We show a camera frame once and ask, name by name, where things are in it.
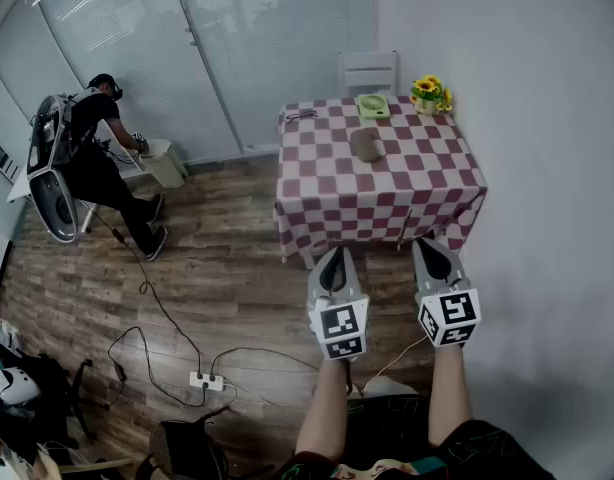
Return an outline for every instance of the gray shoe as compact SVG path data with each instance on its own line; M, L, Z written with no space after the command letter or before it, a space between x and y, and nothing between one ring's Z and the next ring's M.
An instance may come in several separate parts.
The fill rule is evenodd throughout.
M169 232L165 226L158 226L156 233L154 233L154 237L156 238L156 243L158 245L156 246L156 250L154 252L147 255L147 261L154 261L156 258L158 258L160 251L162 251L165 243L167 242L167 238L169 238Z
M151 198L151 202L156 205L156 210L154 211L154 216L152 217L152 219L147 221L147 224L149 224L150 226L159 219L161 210L163 208L163 203L165 202L165 196L162 194L156 194L154 197Z

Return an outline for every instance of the black pants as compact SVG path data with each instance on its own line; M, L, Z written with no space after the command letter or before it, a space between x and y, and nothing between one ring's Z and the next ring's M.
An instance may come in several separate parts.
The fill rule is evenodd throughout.
M116 164L100 146L83 146L61 171L73 197L115 208L140 250L145 254L156 250L156 239L147 224L156 211L154 203L132 196Z

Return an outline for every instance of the red and white checkered tablecloth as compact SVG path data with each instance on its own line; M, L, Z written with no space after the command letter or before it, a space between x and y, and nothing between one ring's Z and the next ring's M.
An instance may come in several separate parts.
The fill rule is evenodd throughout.
M363 119L352 98L285 105L275 218L283 257L324 252L329 241L396 241L430 230L459 250L487 191L451 116L418 114L406 96L388 97L389 119ZM287 122L313 109L316 118ZM350 135L374 128L382 158L351 154Z

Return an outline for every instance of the flower pot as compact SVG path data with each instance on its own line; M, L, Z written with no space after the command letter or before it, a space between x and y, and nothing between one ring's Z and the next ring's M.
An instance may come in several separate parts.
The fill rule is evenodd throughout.
M416 101L416 112L426 116L433 116L436 113L436 102L418 98Z

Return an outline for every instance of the power strip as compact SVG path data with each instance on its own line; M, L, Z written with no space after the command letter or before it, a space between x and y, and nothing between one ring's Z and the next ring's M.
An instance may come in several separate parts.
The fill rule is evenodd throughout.
M197 375L196 372L189 372L189 385L196 388L211 389L212 391L222 391L225 387L223 378L220 375L210 376L208 373Z

